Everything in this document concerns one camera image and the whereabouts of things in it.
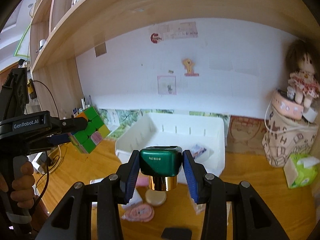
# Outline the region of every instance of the human hand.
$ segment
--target human hand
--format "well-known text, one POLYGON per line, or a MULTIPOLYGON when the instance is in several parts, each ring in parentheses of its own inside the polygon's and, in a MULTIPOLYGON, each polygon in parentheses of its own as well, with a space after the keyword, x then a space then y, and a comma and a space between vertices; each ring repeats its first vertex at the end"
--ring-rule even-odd
MULTIPOLYGON (((30 209, 34 204, 33 196, 35 194, 32 187, 35 183, 35 178, 32 175, 33 166, 31 162, 26 162, 21 166, 20 170, 23 176, 20 179, 15 179, 12 182, 12 188, 15 191, 11 192, 10 197, 12 198, 12 200, 18 202, 18 207, 30 209)), ((4 192, 8 192, 8 185, 1 174, 0 189, 4 192)))

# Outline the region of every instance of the white plastic bin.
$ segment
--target white plastic bin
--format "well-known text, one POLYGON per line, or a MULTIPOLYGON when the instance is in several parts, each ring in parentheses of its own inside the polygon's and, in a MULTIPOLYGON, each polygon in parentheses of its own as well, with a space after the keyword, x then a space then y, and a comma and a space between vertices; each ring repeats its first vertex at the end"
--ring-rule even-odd
MULTIPOLYGON (((224 124, 219 117, 180 114, 144 114, 116 142, 116 155, 122 163, 129 161, 133 150, 149 146, 180 146, 183 150, 201 144, 209 150, 209 157, 200 156, 207 172, 220 176, 225 165, 224 124)), ((186 184, 183 169, 178 182, 186 184)))

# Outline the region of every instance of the beige fabric bag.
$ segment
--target beige fabric bag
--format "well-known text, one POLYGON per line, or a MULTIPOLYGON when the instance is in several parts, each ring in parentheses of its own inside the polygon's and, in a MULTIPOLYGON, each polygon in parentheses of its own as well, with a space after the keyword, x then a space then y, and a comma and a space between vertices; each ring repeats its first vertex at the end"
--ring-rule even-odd
POLYGON ((262 139, 269 164, 283 167, 291 153, 308 154, 316 138, 319 126, 304 120, 293 121, 279 114, 272 106, 267 131, 262 139))

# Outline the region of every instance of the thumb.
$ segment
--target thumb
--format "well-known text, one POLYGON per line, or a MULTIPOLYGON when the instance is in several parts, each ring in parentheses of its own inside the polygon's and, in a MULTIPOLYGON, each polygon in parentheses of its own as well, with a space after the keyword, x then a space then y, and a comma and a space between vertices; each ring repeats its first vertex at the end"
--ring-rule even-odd
POLYGON ((5 182, 4 177, 2 176, 2 174, 0 173, 0 190, 4 191, 4 192, 8 192, 8 185, 5 182))

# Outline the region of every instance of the green leaf wallpaper border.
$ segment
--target green leaf wallpaper border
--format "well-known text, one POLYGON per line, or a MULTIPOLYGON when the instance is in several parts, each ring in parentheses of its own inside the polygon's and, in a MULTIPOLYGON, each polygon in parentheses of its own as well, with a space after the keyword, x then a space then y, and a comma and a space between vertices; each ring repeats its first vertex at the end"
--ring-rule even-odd
POLYGON ((129 130, 129 128, 132 125, 134 125, 144 114, 147 113, 185 114, 220 117, 224 122, 225 144, 227 143, 227 135, 230 124, 230 115, 228 114, 217 114, 199 111, 181 111, 173 109, 99 109, 99 113, 103 122, 110 130, 110 134, 107 136, 107 138, 112 140, 119 139, 121 135, 123 135, 127 130, 129 130))

